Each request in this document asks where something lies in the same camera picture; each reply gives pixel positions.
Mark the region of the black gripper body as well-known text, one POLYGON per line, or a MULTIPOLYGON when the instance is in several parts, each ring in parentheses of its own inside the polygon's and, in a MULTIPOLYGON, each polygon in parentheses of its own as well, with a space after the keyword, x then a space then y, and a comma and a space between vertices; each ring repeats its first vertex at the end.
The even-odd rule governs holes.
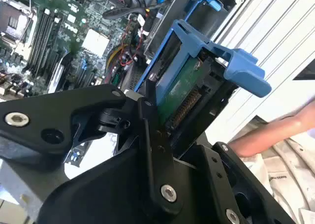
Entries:
POLYGON ((168 146, 130 148, 55 189, 39 224, 218 224, 210 188, 192 161, 168 146))

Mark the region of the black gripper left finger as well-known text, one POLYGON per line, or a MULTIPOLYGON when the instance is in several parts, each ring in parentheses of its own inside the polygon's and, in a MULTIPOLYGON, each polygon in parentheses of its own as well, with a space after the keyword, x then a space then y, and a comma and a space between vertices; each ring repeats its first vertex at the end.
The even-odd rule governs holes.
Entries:
POLYGON ((49 195, 73 179, 57 186, 53 182, 71 149, 109 132, 119 136, 118 154, 146 145, 170 147, 155 103, 144 97, 133 100, 112 85, 10 100, 0 105, 0 157, 23 168, 29 186, 44 195, 38 216, 49 195))

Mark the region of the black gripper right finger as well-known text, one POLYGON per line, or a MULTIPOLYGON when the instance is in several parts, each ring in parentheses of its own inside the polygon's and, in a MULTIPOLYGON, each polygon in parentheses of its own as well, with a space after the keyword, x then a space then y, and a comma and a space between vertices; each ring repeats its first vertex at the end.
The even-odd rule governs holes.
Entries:
POLYGON ((200 145, 198 167, 219 224, 292 224, 293 219, 224 143, 200 145))

